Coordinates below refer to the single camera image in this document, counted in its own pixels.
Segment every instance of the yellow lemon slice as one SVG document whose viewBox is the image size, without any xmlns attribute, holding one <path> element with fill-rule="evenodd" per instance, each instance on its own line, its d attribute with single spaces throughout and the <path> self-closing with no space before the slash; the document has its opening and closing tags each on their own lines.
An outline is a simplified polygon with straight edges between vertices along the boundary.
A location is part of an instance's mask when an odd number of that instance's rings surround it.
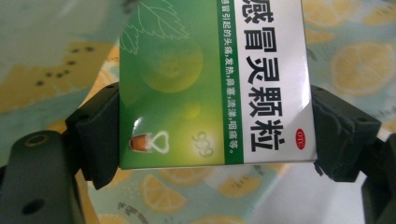
<svg viewBox="0 0 396 224">
<path fill-rule="evenodd" d="M 230 198 L 239 198 L 253 192 L 261 182 L 261 179 L 248 175 L 230 177 L 219 187 L 219 192 Z"/>
<path fill-rule="evenodd" d="M 165 186 L 154 175 L 147 175 L 141 185 L 141 193 L 145 205 L 159 213 L 174 213 L 187 202 L 183 195 Z"/>
<path fill-rule="evenodd" d="M 396 3 L 386 7 L 377 7 L 369 16 L 364 18 L 367 25 L 386 25 L 396 21 Z"/>
<path fill-rule="evenodd" d="M 201 182 L 207 175 L 210 174 L 212 168 L 179 168 L 179 169 L 163 169 L 158 172 L 169 182 L 181 185 L 192 186 Z"/>
<path fill-rule="evenodd" d="M 191 224 L 245 224 L 240 217 L 233 216 L 207 216 L 193 221 Z"/>
<path fill-rule="evenodd" d="M 305 28 L 305 40 L 306 44 L 320 44 L 333 40 L 335 34 L 329 32 L 317 32 L 309 28 Z"/>
<path fill-rule="evenodd" d="M 361 0 L 303 0 L 304 20 L 319 27 L 335 27 L 351 16 Z"/>
<path fill-rule="evenodd" d="M 387 43 L 355 43 L 339 49 L 331 67 L 332 84 L 339 92 L 370 95 L 394 78 L 396 51 Z"/>
<path fill-rule="evenodd" d="M 130 224 L 120 215 L 99 215 L 100 224 Z"/>
</svg>

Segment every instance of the red logo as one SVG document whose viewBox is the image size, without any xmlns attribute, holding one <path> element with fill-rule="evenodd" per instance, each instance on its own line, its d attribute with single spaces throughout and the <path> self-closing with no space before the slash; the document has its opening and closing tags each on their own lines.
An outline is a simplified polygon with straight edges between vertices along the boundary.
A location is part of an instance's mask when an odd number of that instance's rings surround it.
<svg viewBox="0 0 396 224">
<path fill-rule="evenodd" d="M 303 129 L 299 129 L 296 132 L 296 145 L 300 150 L 303 150 L 305 147 L 305 133 Z"/>
</svg>

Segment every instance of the cold medicine granules box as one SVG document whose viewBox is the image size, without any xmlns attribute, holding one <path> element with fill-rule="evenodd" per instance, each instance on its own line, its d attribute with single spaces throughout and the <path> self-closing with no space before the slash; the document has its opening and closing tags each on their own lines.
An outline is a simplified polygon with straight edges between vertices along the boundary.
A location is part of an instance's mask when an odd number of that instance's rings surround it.
<svg viewBox="0 0 396 224">
<path fill-rule="evenodd" d="M 121 168 L 316 158 L 300 0 L 142 0 L 120 48 Z"/>
</svg>

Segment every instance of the green leaf graphic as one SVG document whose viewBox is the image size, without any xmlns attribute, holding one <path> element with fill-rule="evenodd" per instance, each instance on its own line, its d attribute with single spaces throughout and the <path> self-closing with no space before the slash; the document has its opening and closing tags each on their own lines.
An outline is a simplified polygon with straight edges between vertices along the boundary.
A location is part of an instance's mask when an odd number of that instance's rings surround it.
<svg viewBox="0 0 396 224">
<path fill-rule="evenodd" d="M 120 47 L 134 54 L 138 50 L 140 33 L 170 39 L 188 37 L 173 6 L 166 0 L 139 1 L 131 21 L 121 35 Z"/>
</svg>

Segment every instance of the cup icon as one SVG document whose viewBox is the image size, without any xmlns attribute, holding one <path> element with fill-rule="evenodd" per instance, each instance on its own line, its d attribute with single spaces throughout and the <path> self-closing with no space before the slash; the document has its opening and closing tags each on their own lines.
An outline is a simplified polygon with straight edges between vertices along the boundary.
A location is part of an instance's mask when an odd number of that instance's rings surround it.
<svg viewBox="0 0 396 224">
<path fill-rule="evenodd" d="M 167 132 L 159 132 L 152 137 L 152 133 L 143 133 L 132 136 L 129 139 L 129 148 L 135 152 L 151 153 L 154 150 L 165 154 L 169 151 L 169 134 Z M 163 146 L 158 147 L 156 141 L 163 139 Z"/>
</svg>

